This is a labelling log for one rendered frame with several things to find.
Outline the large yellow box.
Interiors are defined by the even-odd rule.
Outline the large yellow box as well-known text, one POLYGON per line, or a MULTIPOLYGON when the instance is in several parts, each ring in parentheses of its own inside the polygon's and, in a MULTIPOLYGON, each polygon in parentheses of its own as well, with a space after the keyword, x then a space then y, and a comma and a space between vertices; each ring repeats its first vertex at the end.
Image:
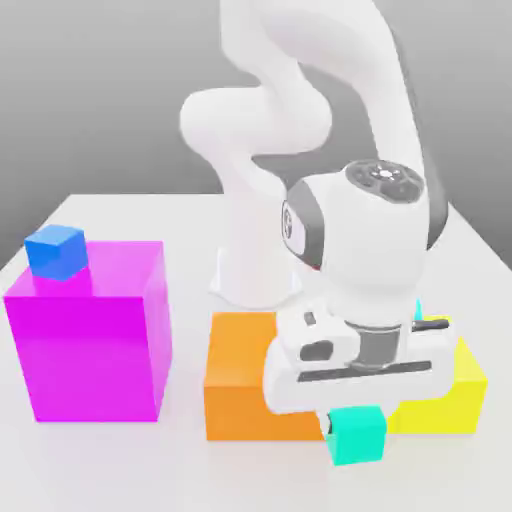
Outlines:
POLYGON ((393 434, 476 431, 488 379, 447 316, 416 317, 388 367, 383 411, 393 434))

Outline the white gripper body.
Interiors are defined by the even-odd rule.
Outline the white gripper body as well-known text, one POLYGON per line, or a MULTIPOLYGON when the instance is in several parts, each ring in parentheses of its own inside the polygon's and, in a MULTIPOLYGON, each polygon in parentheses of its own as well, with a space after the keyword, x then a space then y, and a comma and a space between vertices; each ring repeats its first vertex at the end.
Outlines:
POLYGON ((335 350, 347 341, 318 339, 291 353, 275 338, 267 350, 263 394, 274 414, 328 412, 379 406, 389 416, 403 401, 435 399, 451 389, 455 375, 454 329, 447 319, 418 320, 402 335, 397 330, 359 330, 362 351, 373 343, 402 341, 403 351, 373 367, 338 363, 335 350))

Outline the small turquoise cube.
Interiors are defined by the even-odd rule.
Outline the small turquoise cube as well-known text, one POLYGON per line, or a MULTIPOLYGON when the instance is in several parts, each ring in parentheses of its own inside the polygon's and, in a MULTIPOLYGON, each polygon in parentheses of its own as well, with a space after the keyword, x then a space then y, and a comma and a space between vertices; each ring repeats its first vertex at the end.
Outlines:
POLYGON ((331 409, 328 418, 329 428, 325 440, 335 466, 382 459, 387 420, 379 406, 331 409))

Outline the large orange box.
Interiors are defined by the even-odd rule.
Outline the large orange box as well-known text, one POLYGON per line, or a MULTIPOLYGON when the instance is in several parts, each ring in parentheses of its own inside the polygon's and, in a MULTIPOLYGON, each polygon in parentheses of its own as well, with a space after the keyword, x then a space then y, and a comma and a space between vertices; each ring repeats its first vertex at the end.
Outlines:
POLYGON ((213 314, 203 384, 209 441, 320 441, 312 412, 276 415, 263 396, 267 349, 276 335, 274 312, 213 314))

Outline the small blue cube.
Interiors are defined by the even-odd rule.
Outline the small blue cube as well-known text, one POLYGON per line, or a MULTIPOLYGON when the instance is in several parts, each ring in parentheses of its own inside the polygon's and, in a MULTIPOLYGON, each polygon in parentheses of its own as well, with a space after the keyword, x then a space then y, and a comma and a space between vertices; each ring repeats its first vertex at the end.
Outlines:
POLYGON ((32 275, 66 281, 88 266, 82 229, 47 225, 24 240, 32 275))

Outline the large magenta box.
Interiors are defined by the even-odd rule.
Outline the large magenta box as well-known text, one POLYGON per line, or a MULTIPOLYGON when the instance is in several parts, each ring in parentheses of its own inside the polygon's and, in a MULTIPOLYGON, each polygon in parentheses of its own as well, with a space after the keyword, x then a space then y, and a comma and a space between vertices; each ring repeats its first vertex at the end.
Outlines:
POLYGON ((4 296, 40 422, 155 422, 172 360, 164 246, 91 241, 67 281, 24 270, 4 296))

